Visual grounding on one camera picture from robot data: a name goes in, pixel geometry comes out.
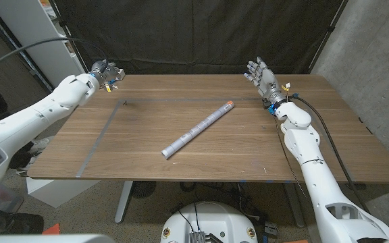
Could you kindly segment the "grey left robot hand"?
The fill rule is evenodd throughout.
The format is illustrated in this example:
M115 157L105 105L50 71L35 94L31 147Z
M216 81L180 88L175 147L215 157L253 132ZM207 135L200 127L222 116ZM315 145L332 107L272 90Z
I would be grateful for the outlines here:
M104 59L96 61L89 74L97 79L100 89L104 88L107 92L111 92L118 89L117 82L124 78L125 71L118 68L114 62Z

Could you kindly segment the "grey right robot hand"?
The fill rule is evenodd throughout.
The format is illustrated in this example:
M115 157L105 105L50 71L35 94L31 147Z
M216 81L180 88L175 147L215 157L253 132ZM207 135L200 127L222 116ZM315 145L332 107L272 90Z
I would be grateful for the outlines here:
M249 61L247 69L248 73L244 73L244 77L257 88L263 100L274 107L279 107L287 101L280 90L277 78L262 58L257 57L255 61Z

